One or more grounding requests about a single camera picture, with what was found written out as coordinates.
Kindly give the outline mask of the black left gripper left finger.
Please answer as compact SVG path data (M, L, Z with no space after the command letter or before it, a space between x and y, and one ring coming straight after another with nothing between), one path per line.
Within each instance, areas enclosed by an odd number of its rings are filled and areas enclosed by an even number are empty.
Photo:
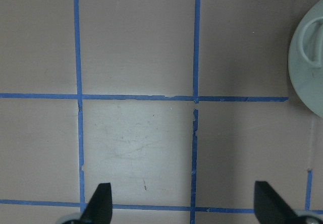
M80 215L67 215L57 223L93 223L109 224L113 216L112 188L110 183L100 183L94 191L89 203Z

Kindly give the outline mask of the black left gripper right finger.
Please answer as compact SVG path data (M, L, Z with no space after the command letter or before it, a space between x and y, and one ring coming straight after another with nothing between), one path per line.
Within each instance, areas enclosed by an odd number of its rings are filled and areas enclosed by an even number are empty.
M254 183L254 214L260 224L322 223L314 212L293 210L266 181Z

